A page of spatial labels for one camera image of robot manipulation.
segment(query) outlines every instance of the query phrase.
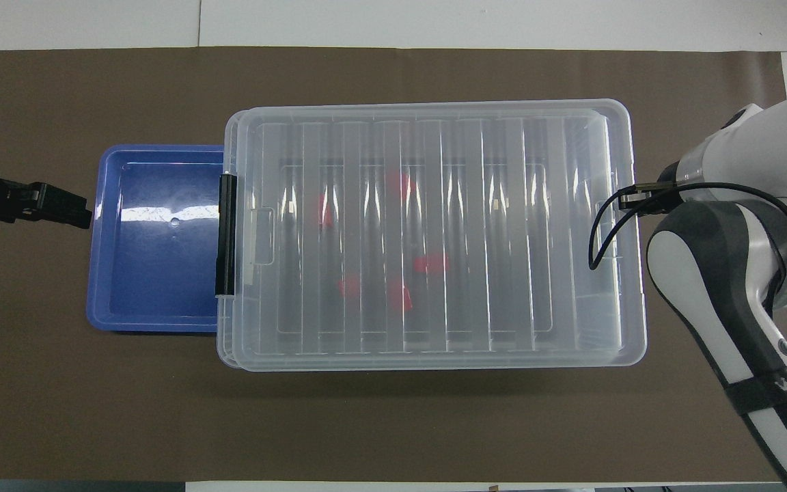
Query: black cable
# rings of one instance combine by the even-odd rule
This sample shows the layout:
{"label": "black cable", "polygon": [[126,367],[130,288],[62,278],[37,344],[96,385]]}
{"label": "black cable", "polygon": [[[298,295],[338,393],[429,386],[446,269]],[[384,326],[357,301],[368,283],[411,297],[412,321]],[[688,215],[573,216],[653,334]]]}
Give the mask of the black cable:
{"label": "black cable", "polygon": [[630,186],[622,188],[612,196],[609,197],[606,202],[603,202],[603,205],[600,206],[600,209],[597,210],[597,216],[594,218],[594,223],[591,225],[591,235],[588,238],[588,268],[591,270],[596,270],[598,266],[600,266],[600,261],[603,261],[603,255],[606,253],[606,250],[609,249],[609,246],[612,244],[612,239],[615,238],[615,235],[618,234],[618,231],[624,227],[624,224],[627,221],[631,220],[631,217],[638,214],[643,209],[647,208],[650,204],[654,202],[658,202],[659,199],[665,197],[668,194],[675,193],[675,192],[685,192],[688,190],[698,190],[698,189],[705,189],[705,188],[715,188],[715,189],[725,189],[725,190],[733,190],[736,192],[747,193],[751,195],[755,195],[758,198],[766,200],[766,202],[771,203],[776,208],[778,208],[785,216],[787,217],[787,205],[785,205],[781,200],[777,197],[771,195],[770,193],[763,192],[757,188],[747,187],[743,184],[734,184],[734,183],[715,183],[715,182],[708,182],[708,183],[689,183],[689,184],[676,184],[674,187],[667,188],[666,190],[652,194],[649,198],[642,200],[642,202],[637,203],[634,208],[627,211],[626,214],[622,215],[621,219],[618,219],[615,226],[612,227],[612,230],[606,234],[606,237],[603,239],[603,242],[600,244],[600,249],[597,250],[597,255],[594,255],[594,238],[597,236],[597,228],[600,227],[600,219],[603,218],[603,213],[612,205],[612,202],[617,200],[624,194],[633,193],[636,190],[636,186]]}

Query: blue tray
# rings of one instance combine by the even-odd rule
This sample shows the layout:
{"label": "blue tray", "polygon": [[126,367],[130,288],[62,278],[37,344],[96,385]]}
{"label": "blue tray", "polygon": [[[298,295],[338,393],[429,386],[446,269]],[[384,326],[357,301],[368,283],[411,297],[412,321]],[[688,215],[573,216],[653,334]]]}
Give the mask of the blue tray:
{"label": "blue tray", "polygon": [[222,146],[115,146],[99,162],[87,318],[102,330],[216,331]]}

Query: brown tabletop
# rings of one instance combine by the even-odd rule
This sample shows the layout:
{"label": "brown tabletop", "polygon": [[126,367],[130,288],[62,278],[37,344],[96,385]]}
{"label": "brown tabletop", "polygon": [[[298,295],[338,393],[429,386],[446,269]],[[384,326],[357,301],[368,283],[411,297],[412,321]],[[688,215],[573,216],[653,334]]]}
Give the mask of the brown tabletop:
{"label": "brown tabletop", "polygon": [[[592,97],[630,110],[645,181],[784,87],[778,53],[0,52],[0,175],[92,201],[109,146],[220,144],[239,109]],[[0,478],[775,479],[649,282],[630,368],[254,374],[212,337],[91,327],[89,250],[84,230],[0,222]]]}

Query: transparent lid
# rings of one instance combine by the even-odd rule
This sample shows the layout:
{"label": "transparent lid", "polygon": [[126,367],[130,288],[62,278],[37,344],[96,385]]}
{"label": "transparent lid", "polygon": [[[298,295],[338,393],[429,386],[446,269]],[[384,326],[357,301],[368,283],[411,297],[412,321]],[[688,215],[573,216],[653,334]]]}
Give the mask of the transparent lid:
{"label": "transparent lid", "polygon": [[594,213],[633,183],[614,100],[250,109],[227,126],[224,172],[236,261],[218,346],[234,367],[607,366],[646,350],[636,226],[588,270]]}

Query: translucent plastic container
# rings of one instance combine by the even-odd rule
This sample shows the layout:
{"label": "translucent plastic container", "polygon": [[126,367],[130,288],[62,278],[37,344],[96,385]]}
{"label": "translucent plastic container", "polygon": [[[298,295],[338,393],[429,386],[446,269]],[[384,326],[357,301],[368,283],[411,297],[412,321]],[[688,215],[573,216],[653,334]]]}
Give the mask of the translucent plastic container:
{"label": "translucent plastic container", "polygon": [[218,349],[233,367],[613,366],[646,351],[633,222],[588,270],[596,209],[633,183],[615,100],[250,109],[227,125],[224,172]]}

